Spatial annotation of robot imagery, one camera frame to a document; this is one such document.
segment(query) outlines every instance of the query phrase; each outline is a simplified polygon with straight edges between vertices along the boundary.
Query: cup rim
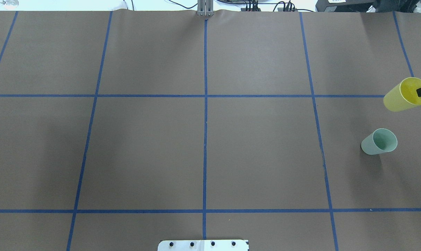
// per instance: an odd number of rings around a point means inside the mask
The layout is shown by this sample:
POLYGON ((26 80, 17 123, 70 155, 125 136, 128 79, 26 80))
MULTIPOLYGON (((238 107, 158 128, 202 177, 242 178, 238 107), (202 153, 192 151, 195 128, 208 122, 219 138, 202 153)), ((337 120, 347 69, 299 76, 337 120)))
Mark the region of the cup rim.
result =
POLYGON ((392 131, 390 131, 390 130, 388 130, 387 128, 378 128, 378 129, 376 129, 376 130, 374 130, 374 132, 372 133, 372 138, 373 138, 373 143, 376 145, 376 147, 377 148, 379 148, 380 150, 382 150, 382 151, 384 151, 384 152, 391 152, 391 151, 394 151, 397 147, 398 147, 398 138, 396 137, 396 135, 392 132, 392 131), (385 131, 387 131, 387 132, 390 132, 391 133, 391 135, 393 135, 393 137, 395 138, 395 141, 396 141, 396 144, 395 144, 395 147, 393 148, 393 149, 391 149, 391 150, 384 150, 384 149, 382 149, 382 148, 380 148, 379 146, 377 146, 376 145, 376 142, 374 142, 374 134, 377 132, 377 131, 379 131, 379 130, 385 130, 385 131))
POLYGON ((418 104, 415 104, 415 103, 412 103, 412 102, 410 102, 410 101, 408 101, 407 99, 406 99, 406 97, 404 97, 404 95, 403 95, 403 93, 401 92, 401 86, 403 85, 403 83, 404 83, 404 81, 406 81, 407 79, 410 79, 410 78, 416 78, 416 79, 419 79, 420 81, 421 81, 421 79, 420 78, 417 78, 417 77, 408 77, 408 78, 404 78, 400 83, 399 83, 399 93, 401 94, 401 97, 407 102, 407 103, 410 103, 411 105, 416 105, 416 106, 419 106, 418 104))

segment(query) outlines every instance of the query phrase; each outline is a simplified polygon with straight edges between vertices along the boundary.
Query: blue tape grid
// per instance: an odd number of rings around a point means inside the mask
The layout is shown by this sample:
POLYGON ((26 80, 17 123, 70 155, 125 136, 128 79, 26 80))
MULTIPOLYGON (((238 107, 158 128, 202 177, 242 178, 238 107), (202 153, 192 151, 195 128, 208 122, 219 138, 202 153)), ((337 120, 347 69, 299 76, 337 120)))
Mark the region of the blue tape grid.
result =
MULTIPOLYGON (((331 194, 329 188, 329 181, 328 181, 328 173, 326 169, 325 163, 325 153, 323 151, 323 142, 322 136, 320 132, 320 124, 318 119, 317 113, 317 105, 315 98, 383 98, 384 95, 317 95, 314 93, 314 87, 312 82, 312 75, 311 75, 311 67, 309 63, 309 56, 308 50, 306 47, 306 37, 304 32, 304 23, 302 14, 299 13, 300 22, 301 22, 301 32, 302 38, 304 43, 304 51, 305 51, 305 58, 306 58, 306 67, 308 71, 309 77, 309 84, 311 89, 311 95, 209 95, 208 88, 207 88, 207 20, 204 21, 204 95, 170 95, 170 94, 99 94, 99 87, 100 87, 100 80, 102 76, 102 69, 105 60, 105 54, 107 49, 107 42, 108 36, 110 33, 110 26, 112 20, 112 12, 110 12, 109 20, 108 20, 108 27, 107 27, 107 34, 104 42, 104 48, 102 52, 101 58, 101 65, 99 69, 99 75, 96 85, 96 91, 94 94, 0 94, 0 97, 94 97, 93 107, 91 110, 91 117, 89 121, 89 128, 86 138, 85 150, 83 154, 83 162, 81 166, 79 181, 78 181, 78 189, 76 192, 76 199, 75 199, 75 206, 73 210, 20 210, 20 209, 9 209, 9 210, 1 210, 0 213, 70 213, 72 214, 72 221, 70 227, 70 233, 67 243, 67 251, 70 250, 71 241, 72 241, 72 234, 74 231, 75 226, 75 219, 77 213, 201 213, 203 217, 203 239, 206 239, 206 213, 330 213, 331 217, 331 225, 333 231, 333 240, 334 246, 336 251, 339 250, 337 244, 337 236, 336 236, 336 227, 334 221, 334 214, 333 213, 350 213, 350 212, 421 212, 421 208, 333 208, 332 201, 331 201, 331 194), (97 99, 105 98, 105 97, 184 97, 184 98, 204 98, 204 159, 203 159, 203 208, 198 210, 79 210, 78 209, 78 202, 80 197, 82 179, 83 179, 83 172, 85 170, 85 163, 86 163, 86 155, 89 146, 89 138, 91 136, 91 129, 94 120, 94 113, 96 108, 97 99), (328 199, 328 207, 329 208, 316 208, 316 209, 207 209, 206 205, 206 197, 207 197, 207 117, 208 117, 208 98, 249 98, 249 97, 262 97, 262 98, 311 98, 313 103, 314 109, 314 116, 315 116, 315 123, 317 126, 317 135, 319 138, 319 145, 320 150, 322 153, 322 160, 323 160, 323 169, 325 172, 325 187, 328 199)), ((18 16, 18 12, 15 13, 13 21, 11 23, 11 27, 8 31, 8 35, 6 36, 5 42, 3 44, 3 48, 0 53, 0 62, 5 52, 6 46, 8 44, 10 35, 13 31, 14 24, 16 22, 18 16)), ((393 17, 395 20, 396 30, 398 32, 399 41, 401 43, 401 48, 403 50, 404 57, 407 62, 407 66, 411 76, 414 76, 413 70, 407 56, 405 46, 403 43, 403 39, 401 37, 401 32, 398 25, 398 20, 396 17, 396 13, 393 12, 393 17)))

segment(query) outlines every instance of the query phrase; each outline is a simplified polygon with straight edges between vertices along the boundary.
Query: power strip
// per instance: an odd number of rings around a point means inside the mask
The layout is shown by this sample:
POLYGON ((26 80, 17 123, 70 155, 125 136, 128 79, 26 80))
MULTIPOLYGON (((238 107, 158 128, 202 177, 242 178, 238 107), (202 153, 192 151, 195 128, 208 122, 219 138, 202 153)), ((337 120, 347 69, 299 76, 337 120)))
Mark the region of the power strip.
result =
POLYGON ((161 241, 158 251, 249 251, 248 240, 161 241))
POLYGON ((283 12, 283 10, 284 10, 285 8, 277 8, 277 10, 280 12, 280 11, 282 11, 283 12))
POLYGON ((250 11, 249 11, 249 8, 247 8, 247 9, 246 9, 246 8, 241 8, 241 11, 247 11, 247 12, 250 12, 250 11))

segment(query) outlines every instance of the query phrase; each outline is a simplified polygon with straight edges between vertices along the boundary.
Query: blue tape line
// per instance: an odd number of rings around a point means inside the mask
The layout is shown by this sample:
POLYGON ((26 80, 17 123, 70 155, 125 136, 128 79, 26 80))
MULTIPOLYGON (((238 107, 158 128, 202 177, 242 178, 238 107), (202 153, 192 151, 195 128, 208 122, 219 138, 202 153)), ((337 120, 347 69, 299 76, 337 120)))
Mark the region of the blue tape line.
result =
POLYGON ((94 97, 94 94, 0 94, 0 97, 94 97))
POLYGON ((408 66, 408 69, 410 71, 410 76, 414 77, 413 70, 411 69, 411 64, 410 64, 410 61, 408 60, 407 52, 405 50, 403 37, 401 36, 401 31, 399 30, 398 19, 396 17, 395 11, 393 11, 393 19, 395 20, 396 31, 398 32, 399 42, 401 43, 401 48, 403 49, 404 57, 406 58, 407 66, 408 66))
POLYGON ((316 98, 383 98, 385 95, 314 95, 316 98))
POLYGON ((421 212, 421 208, 338 208, 335 213, 359 213, 359 212, 421 212))
POLYGON ((1 52, 0 52, 0 62, 1 62, 1 59, 3 57, 3 53, 5 52, 6 45, 8 44, 9 37, 11 37, 11 33, 13 31, 15 21, 17 20, 17 15, 18 15, 18 11, 16 11, 16 13, 14 15, 14 19, 13 19, 13 22, 11 23, 11 27, 9 28, 9 32, 8 32, 8 35, 6 36, 5 43, 3 44, 3 48, 1 49, 1 52))
POLYGON ((207 213, 329 213, 329 209, 207 209, 207 213))
POLYGON ((263 94, 217 94, 217 95, 207 95, 209 98, 310 98, 311 95, 289 95, 289 94, 272 94, 272 95, 263 95, 263 94))
POLYGON ((204 98, 204 95, 175 94, 99 94, 98 97, 204 98))
MULTIPOLYGON (((360 212, 421 212, 421 208, 314 208, 314 209, 207 209, 206 213, 360 213, 360 212)), ((0 213, 73 213, 74 210, 0 209, 0 213)), ((202 209, 78 209, 77 213, 203 213, 202 209)))
POLYGON ((410 76, 414 77, 413 70, 411 68, 410 60, 408 59, 407 52, 404 46, 403 37, 401 36, 401 31, 399 29, 398 18, 396 17, 396 12, 393 11, 393 19, 395 20, 396 30, 398 32, 399 42, 401 43, 401 48, 403 49, 404 57, 406 58, 407 66, 410 71, 410 76))
POLYGON ((79 205, 80 190, 82 188, 83 172, 85 170, 86 154, 88 152, 89 138, 91 136, 91 129, 93 127, 94 113, 96 112, 96 104, 97 104, 97 99, 98 99, 100 80, 101 80, 101 76, 102 76, 103 62, 105 60, 105 53, 107 51, 108 35, 110 34, 111 18, 112 17, 113 17, 113 12, 110 11, 110 16, 108 17, 107 34, 105 35, 105 42, 104 42, 104 45, 103 45, 102 58, 101 58, 101 62, 100 62, 98 81, 97 81, 97 84, 96 84, 96 92, 95 92, 95 95, 94 95, 93 108, 91 109, 91 117, 89 119, 88 133, 86 135, 85 150, 83 152, 82 166, 81 166, 81 169, 80 169, 79 182, 78 182, 78 186, 77 186, 76 199, 75 199, 75 204, 74 204, 74 211, 72 213, 70 234, 68 235, 67 251, 70 251, 70 248, 71 248, 72 233, 74 231, 74 225, 75 225, 75 222, 76 222, 76 214, 77 214, 77 208, 78 208, 78 205, 79 205))
POLYGON ((207 238, 207 19, 204 20, 204 158, 203 158, 203 240, 207 238))
POLYGON ((203 213, 201 209, 160 209, 160 210, 77 210, 77 213, 203 213))
MULTIPOLYGON (((0 97, 96 97, 95 94, 0 94, 0 97)), ((311 98, 311 94, 98 94, 97 97, 150 97, 150 98, 311 98)), ((316 98, 383 98, 384 95, 331 95, 317 94, 316 98)))
POLYGON ((73 210, 54 209, 0 209, 0 213, 72 213, 73 210))
POLYGON ((307 71, 308 71, 309 86, 311 88, 312 106, 314 108, 315 125, 317 127, 317 135, 319 136, 320 150, 322 152, 323 171, 325 172, 325 187, 326 187, 326 194, 327 194, 327 198, 328 198, 328 206, 329 206, 329 209, 330 209, 329 214, 330 214, 330 218, 331 218, 331 229, 333 230, 334 248, 335 248, 336 251, 339 251, 339 245, 337 244, 336 224, 335 224, 335 221, 334 221, 333 204, 331 202, 331 192, 330 192, 330 189, 329 189, 329 182, 328 182, 328 172, 326 170, 325 153, 323 152, 322 134, 320 133, 319 116, 317 114, 317 105, 315 103, 314 86, 312 84, 311 67, 309 65, 308 49, 307 49, 307 46, 306 46, 306 37, 305 37, 305 29, 304 29, 304 24, 303 24, 303 17, 302 17, 301 12, 299 12, 298 15, 300 16, 300 25, 301 25, 301 29, 302 29, 303 46, 304 46, 304 49, 305 49, 306 68, 307 68, 307 71))

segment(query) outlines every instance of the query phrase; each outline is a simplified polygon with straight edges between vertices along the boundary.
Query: metal bracket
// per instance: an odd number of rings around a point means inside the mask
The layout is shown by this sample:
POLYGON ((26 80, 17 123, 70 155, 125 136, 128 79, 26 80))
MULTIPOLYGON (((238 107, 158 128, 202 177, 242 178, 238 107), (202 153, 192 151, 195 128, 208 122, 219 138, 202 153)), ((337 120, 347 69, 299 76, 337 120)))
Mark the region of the metal bracket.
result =
POLYGON ((161 241, 158 251, 249 251, 248 240, 161 241))
POLYGON ((213 0, 198 0, 198 16, 213 16, 213 0))

